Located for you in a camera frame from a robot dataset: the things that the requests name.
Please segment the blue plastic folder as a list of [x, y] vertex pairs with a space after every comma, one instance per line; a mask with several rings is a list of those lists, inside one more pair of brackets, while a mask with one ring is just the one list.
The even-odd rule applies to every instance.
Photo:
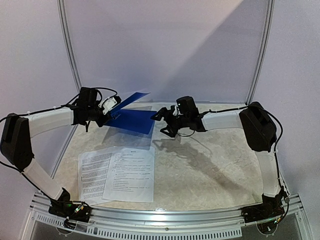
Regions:
[[109, 111], [111, 119], [104, 125], [148, 135], [154, 125], [154, 120], [152, 120], [151, 117], [156, 111], [125, 108], [127, 105], [148, 94], [149, 93], [135, 92], [123, 100]]

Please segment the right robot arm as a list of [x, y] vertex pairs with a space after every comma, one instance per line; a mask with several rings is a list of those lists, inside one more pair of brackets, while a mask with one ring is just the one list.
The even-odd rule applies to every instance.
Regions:
[[208, 110], [200, 113], [191, 96], [180, 97], [176, 105], [163, 107], [151, 116], [151, 120], [166, 122], [160, 132], [174, 138], [180, 129], [189, 128], [198, 133], [219, 129], [242, 129], [249, 148], [255, 152], [262, 176], [265, 201], [259, 206], [262, 218], [269, 218], [278, 210], [274, 199], [289, 200], [282, 184], [277, 156], [280, 122], [259, 102], [238, 108]]

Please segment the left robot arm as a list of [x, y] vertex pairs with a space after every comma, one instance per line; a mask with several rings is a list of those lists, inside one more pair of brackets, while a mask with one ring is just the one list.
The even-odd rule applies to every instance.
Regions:
[[0, 140], [0, 152], [9, 161], [5, 167], [19, 172], [38, 191], [55, 202], [55, 209], [63, 216], [74, 213], [67, 191], [41, 167], [35, 158], [32, 138], [40, 134], [66, 127], [82, 125], [88, 128], [91, 122], [99, 127], [112, 119], [112, 110], [122, 101], [116, 90], [103, 98], [103, 87], [81, 87], [79, 93], [58, 107], [28, 112], [10, 113], [4, 122]]

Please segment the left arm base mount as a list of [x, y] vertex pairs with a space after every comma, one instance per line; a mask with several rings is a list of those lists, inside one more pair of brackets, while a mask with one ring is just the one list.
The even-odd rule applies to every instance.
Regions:
[[71, 195], [66, 189], [62, 188], [57, 199], [50, 197], [49, 200], [50, 214], [83, 223], [89, 222], [92, 208], [85, 201], [71, 201]]

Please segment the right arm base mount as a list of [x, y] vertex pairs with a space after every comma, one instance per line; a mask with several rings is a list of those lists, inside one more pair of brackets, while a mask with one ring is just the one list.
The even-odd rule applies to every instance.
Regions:
[[286, 191], [281, 190], [275, 197], [262, 195], [262, 203], [242, 207], [241, 216], [244, 222], [256, 223], [258, 231], [265, 235], [276, 232], [279, 223], [289, 212], [290, 199]]

